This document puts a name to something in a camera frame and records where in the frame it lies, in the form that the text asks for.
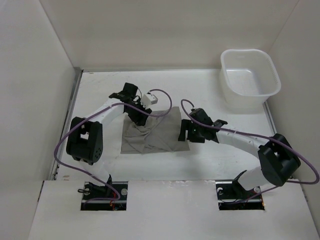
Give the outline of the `grey trousers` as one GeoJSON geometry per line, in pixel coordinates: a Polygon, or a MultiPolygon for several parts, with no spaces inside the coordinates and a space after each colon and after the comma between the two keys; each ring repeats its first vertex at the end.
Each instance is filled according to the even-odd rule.
{"type": "Polygon", "coordinates": [[[178,141],[181,130],[178,106],[161,117],[148,117],[144,126],[137,126],[125,117],[122,127],[121,154],[154,154],[189,151],[186,141],[178,141]]]}

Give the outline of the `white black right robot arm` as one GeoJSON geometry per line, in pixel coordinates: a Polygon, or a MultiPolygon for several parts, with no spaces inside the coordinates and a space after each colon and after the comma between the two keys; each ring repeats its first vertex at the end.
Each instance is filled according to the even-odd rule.
{"type": "Polygon", "coordinates": [[[262,185],[283,186],[301,166],[298,157],[283,147],[289,143],[281,134],[275,134],[270,140],[237,134],[237,129],[227,121],[212,121],[202,108],[192,109],[190,116],[191,119],[181,120],[180,142],[213,141],[235,147],[259,160],[259,166],[242,171],[229,185],[219,187],[218,193],[232,193],[243,200],[250,191],[262,185]]]}

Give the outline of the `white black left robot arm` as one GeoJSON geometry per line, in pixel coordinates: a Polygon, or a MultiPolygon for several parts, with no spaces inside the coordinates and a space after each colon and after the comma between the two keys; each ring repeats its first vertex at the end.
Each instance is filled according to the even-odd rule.
{"type": "Polygon", "coordinates": [[[122,114],[127,114],[137,126],[144,126],[152,113],[150,106],[158,102],[158,98],[151,92],[138,97],[137,91],[136,85],[125,83],[121,91],[112,93],[107,101],[92,113],[93,118],[82,123],[67,138],[66,153],[80,162],[84,171],[102,181],[96,185],[95,193],[103,200],[112,195],[112,186],[107,183],[110,174],[100,160],[104,150],[104,127],[122,114]]]}

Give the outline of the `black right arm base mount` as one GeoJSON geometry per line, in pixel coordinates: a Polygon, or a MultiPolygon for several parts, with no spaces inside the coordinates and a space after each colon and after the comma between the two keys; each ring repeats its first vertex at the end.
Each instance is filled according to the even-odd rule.
{"type": "Polygon", "coordinates": [[[221,211],[265,210],[259,186],[245,190],[239,183],[216,181],[218,208],[221,211]]]}

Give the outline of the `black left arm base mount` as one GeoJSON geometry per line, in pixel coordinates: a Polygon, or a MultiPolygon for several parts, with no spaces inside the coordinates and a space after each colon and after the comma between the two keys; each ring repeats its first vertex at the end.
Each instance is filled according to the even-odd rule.
{"type": "Polygon", "coordinates": [[[81,211],[126,211],[128,198],[128,182],[113,182],[112,187],[119,193],[107,186],[95,185],[85,182],[82,188],[77,190],[81,196],[81,211]]]}

